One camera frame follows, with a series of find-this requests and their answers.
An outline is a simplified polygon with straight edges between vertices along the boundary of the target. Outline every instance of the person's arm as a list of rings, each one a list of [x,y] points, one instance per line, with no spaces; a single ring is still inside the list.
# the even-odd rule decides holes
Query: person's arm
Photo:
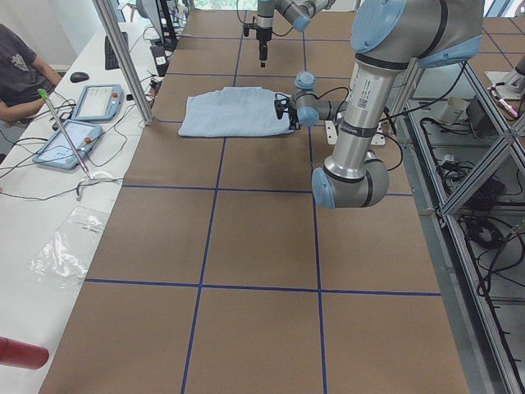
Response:
[[[8,107],[3,101],[0,101],[0,119],[6,123],[14,123],[34,115],[42,106],[43,100],[41,98],[30,103],[13,105],[12,107]]]
[[[31,66],[38,71],[40,74],[45,76],[53,86],[57,86],[60,80],[62,79],[56,71],[54,71],[51,66],[49,66],[45,60],[43,60],[39,55],[36,55],[36,58],[31,63]]]

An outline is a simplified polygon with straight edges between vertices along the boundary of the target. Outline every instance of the green pen cap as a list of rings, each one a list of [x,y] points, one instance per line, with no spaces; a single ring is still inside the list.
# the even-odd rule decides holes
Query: green pen cap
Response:
[[[39,92],[40,97],[42,98],[42,100],[49,99],[48,92],[46,92],[44,89],[38,89],[37,91]]]

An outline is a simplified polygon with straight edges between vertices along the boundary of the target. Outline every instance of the pink object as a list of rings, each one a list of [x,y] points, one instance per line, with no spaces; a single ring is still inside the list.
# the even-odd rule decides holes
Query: pink object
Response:
[[[49,351],[40,346],[0,337],[0,364],[38,369],[48,362]]]

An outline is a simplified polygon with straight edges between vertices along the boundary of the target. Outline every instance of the folded cloth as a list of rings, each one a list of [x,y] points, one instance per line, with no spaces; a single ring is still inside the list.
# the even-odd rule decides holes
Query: folded cloth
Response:
[[[275,94],[261,87],[224,88],[188,97],[179,135],[262,137],[290,133],[288,117],[277,119]]]

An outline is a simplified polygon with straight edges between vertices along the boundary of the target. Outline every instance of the blue joint cap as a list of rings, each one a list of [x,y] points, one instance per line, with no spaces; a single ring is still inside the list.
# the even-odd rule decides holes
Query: blue joint cap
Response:
[[[478,35],[477,37],[463,41],[461,44],[419,59],[419,66],[422,68],[432,68],[465,62],[479,52],[481,44],[482,37]]]
[[[311,90],[315,87],[315,75],[308,71],[301,71],[295,77],[294,83],[298,89]]]
[[[312,107],[301,107],[297,109],[297,118],[303,126],[315,126],[319,122],[319,112]]]
[[[335,208],[336,202],[331,192],[328,176],[322,168],[316,168],[312,172],[312,192],[317,205],[323,208]]]
[[[407,0],[364,2],[352,24],[350,43],[357,53],[367,53],[385,41],[403,15]]]
[[[311,19],[310,19],[310,16],[308,16],[308,15],[298,16],[297,18],[295,18],[293,27],[298,32],[303,33],[304,29],[306,29],[306,26],[308,26],[310,24],[310,21],[311,21]]]

